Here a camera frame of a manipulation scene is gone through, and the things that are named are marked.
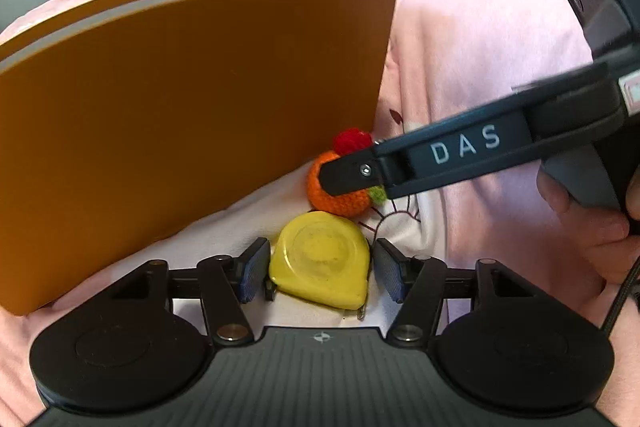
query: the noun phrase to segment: textured grip pad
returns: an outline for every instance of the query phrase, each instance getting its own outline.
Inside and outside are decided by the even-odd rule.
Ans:
[[[109,418],[49,409],[31,425],[612,427],[593,409],[538,421],[480,409],[424,353],[385,344],[375,328],[268,328],[256,344],[220,351],[193,387],[158,407]]]

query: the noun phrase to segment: hand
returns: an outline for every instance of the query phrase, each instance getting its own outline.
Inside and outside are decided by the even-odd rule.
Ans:
[[[585,208],[546,172],[538,172],[538,191],[551,207],[585,259],[607,282],[620,284],[640,255],[640,236],[629,235],[624,214],[606,208]],[[640,175],[636,173],[626,193],[626,208],[640,219]]]

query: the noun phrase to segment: red crochet flower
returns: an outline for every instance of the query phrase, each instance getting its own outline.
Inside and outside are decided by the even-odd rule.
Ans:
[[[368,132],[363,132],[356,128],[342,131],[342,133],[334,138],[334,152],[340,156],[361,151],[372,145],[373,140],[371,135]]]

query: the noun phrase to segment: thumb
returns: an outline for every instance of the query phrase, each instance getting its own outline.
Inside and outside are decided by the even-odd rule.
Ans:
[[[640,166],[629,182],[626,189],[626,211],[631,218],[640,220]]]

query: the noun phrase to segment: silver screw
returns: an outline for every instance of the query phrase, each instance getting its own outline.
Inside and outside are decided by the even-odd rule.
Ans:
[[[218,328],[216,334],[224,341],[237,342],[244,339],[249,334],[249,330],[242,324],[225,324]]]
[[[419,341],[422,336],[422,328],[414,326],[413,324],[401,324],[396,326],[391,334],[398,341],[402,342],[415,342]]]

